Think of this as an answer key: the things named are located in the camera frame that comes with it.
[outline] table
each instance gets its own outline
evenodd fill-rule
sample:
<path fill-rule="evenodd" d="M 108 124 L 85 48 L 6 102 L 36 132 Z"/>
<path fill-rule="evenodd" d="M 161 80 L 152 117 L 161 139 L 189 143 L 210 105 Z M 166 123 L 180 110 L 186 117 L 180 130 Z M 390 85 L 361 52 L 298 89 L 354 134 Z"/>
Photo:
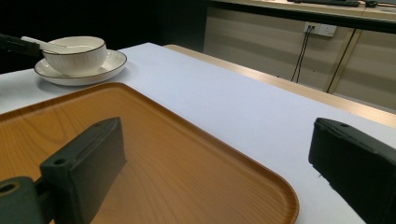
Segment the table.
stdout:
<path fill-rule="evenodd" d="M 395 7 L 335 7 L 287 0 L 213 0 L 211 7 L 396 34 Z"/>
<path fill-rule="evenodd" d="M 297 223 L 363 223 L 309 164 L 317 117 L 336 119 L 396 147 L 396 116 L 179 46 L 120 49 L 122 82 L 283 176 L 300 202 Z M 0 113 L 84 87 L 57 86 L 33 69 L 0 76 Z"/>

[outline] white electrical socket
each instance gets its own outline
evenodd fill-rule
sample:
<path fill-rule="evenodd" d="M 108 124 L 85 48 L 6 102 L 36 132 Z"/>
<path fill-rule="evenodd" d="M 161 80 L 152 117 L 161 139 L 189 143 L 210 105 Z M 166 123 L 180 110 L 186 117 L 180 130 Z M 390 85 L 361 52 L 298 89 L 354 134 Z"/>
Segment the white electrical socket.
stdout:
<path fill-rule="evenodd" d="M 315 22 L 307 21 L 305 23 L 305 27 L 303 29 L 304 33 L 308 31 L 309 26 L 314 26 L 314 29 L 311 30 L 311 35 L 325 35 L 332 37 L 335 33 L 336 26 L 328 25 L 328 24 L 320 24 Z"/>

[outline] spoon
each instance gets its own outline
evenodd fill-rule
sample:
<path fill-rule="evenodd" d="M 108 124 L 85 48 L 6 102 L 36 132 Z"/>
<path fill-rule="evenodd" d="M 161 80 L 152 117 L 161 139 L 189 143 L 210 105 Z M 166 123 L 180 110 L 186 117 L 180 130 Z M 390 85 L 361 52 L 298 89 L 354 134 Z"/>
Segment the spoon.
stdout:
<path fill-rule="evenodd" d="M 51 51 L 58 54 L 79 53 L 93 49 L 93 47 L 91 46 L 63 46 L 63 45 L 51 44 L 41 40 L 34 39 L 29 36 L 23 36 L 21 37 L 21 40 L 37 43 L 38 45 L 40 45 L 40 49 Z"/>

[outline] saucer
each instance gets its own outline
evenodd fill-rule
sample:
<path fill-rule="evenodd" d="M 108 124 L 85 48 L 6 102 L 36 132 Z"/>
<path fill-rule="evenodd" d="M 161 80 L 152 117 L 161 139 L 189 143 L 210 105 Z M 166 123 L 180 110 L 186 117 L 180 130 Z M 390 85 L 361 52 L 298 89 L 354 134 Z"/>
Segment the saucer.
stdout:
<path fill-rule="evenodd" d="M 35 65 L 35 72 L 45 80 L 64 86 L 83 86 L 108 80 L 117 75 L 124 67 L 127 61 L 125 54 L 116 50 L 107 50 L 106 60 L 93 74 L 85 77 L 73 77 L 62 74 L 53 69 L 46 59 L 40 60 Z"/>

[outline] black power cord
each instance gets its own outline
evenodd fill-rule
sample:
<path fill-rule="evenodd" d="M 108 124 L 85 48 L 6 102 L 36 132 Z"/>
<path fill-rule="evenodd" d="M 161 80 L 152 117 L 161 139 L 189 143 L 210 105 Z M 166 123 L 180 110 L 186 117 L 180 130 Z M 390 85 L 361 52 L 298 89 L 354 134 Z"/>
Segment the black power cord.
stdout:
<path fill-rule="evenodd" d="M 294 68 L 293 76 L 291 77 L 291 81 L 293 81 L 294 80 L 294 76 L 296 75 L 297 68 L 298 68 L 298 74 L 297 74 L 296 83 L 298 83 L 298 79 L 300 77 L 301 64 L 303 62 L 303 57 L 305 55 L 306 44 L 308 43 L 308 38 L 311 35 L 312 30 L 314 30 L 314 29 L 315 29 L 315 26 L 308 25 L 308 29 L 305 32 L 303 46 L 301 48 L 300 55 L 298 57 L 298 61 L 297 61 L 296 67 Z"/>

